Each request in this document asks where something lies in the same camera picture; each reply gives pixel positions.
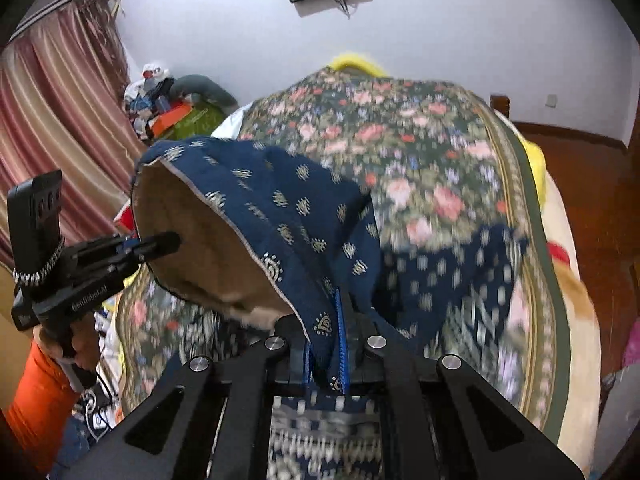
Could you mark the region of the orange sleeve forearm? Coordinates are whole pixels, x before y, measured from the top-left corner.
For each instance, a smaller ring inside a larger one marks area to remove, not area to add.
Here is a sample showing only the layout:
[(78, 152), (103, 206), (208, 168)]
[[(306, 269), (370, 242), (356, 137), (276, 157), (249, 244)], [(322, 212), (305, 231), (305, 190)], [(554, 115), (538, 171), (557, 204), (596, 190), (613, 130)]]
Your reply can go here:
[(2, 412), (1, 429), (9, 437), (6, 442), (41, 478), (54, 466), (79, 397), (62, 370), (33, 341), (14, 398)]

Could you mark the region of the left hand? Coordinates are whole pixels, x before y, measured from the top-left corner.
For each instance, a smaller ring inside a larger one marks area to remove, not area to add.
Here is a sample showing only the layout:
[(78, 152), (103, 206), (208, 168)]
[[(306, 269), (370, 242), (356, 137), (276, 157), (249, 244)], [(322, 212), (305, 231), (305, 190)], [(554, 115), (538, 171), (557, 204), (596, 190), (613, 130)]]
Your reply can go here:
[[(70, 324), (72, 329), (72, 347), (75, 351), (74, 362), (80, 368), (94, 372), (101, 356), (99, 334), (93, 312), (87, 312), (82, 318)], [(64, 360), (62, 347), (43, 331), (41, 325), (32, 330), (32, 336), (39, 349), (52, 360)]]

